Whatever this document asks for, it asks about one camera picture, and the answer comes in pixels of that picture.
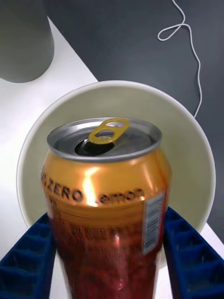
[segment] pull tab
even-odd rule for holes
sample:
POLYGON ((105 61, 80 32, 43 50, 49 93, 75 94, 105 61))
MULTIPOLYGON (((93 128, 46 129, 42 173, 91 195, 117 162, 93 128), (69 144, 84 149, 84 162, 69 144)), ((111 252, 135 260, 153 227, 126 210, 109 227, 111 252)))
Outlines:
POLYGON ((99 127, 95 128, 89 134, 89 141, 94 144, 112 143, 112 142, 116 141, 118 138, 120 138, 121 135, 127 130, 128 127, 129 127, 129 121, 127 121, 124 118, 113 118, 113 119, 106 120, 106 121, 102 122, 99 127), (111 122, 121 122, 123 124, 123 126, 122 127, 107 126, 107 124, 111 123, 111 122), (113 136, 108 137, 108 138, 102 138, 102 137, 96 136, 99 132, 106 131, 106 130, 112 131, 114 133, 113 136))

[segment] soda can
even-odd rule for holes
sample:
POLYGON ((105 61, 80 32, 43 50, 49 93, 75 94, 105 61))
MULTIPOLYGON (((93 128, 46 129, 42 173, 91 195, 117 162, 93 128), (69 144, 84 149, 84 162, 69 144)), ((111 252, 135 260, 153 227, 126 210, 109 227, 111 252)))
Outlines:
POLYGON ((161 138, 125 118, 48 135, 41 184, 73 299, 153 297, 172 177, 161 138))

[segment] gray trash can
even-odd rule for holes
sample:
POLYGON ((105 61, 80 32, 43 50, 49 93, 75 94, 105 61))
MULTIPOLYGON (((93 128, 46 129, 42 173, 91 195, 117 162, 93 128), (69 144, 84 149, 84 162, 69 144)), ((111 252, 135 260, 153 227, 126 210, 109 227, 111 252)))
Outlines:
POLYGON ((54 57, 54 40, 42 0, 0 0, 0 78, 28 82, 54 57))

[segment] barcode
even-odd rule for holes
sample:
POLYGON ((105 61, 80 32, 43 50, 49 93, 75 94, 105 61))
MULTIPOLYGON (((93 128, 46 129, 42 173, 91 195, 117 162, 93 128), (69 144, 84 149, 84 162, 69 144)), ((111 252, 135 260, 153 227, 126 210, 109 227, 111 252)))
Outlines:
POLYGON ((162 193, 154 199, 145 201, 145 215, 143 221, 143 254, 149 253, 158 243, 161 224, 162 193))

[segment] gray floor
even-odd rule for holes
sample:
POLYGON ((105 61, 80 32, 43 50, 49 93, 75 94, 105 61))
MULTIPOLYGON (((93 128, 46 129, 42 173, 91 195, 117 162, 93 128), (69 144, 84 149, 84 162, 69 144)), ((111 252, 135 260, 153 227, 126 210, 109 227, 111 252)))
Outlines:
MULTIPOLYGON (((224 1, 179 0, 202 62, 197 120, 211 144, 217 188, 209 224, 224 242, 224 1)), ((159 88, 194 113, 197 62, 182 28, 167 42, 158 32, 180 23, 171 0, 46 0, 49 17, 98 80, 159 88)))

